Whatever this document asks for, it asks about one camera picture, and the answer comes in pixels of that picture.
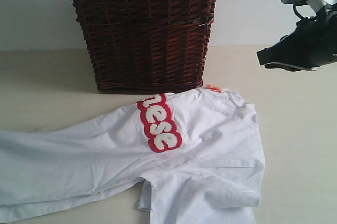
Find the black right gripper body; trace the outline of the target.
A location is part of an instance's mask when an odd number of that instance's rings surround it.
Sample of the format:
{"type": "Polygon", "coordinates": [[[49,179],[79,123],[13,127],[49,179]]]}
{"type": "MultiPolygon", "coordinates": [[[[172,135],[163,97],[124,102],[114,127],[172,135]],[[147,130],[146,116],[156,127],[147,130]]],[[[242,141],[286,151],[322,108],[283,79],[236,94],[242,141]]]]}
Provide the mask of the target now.
{"type": "Polygon", "coordinates": [[[336,62],[336,6],[325,6],[316,15],[300,18],[290,34],[290,71],[315,71],[336,62]]]}

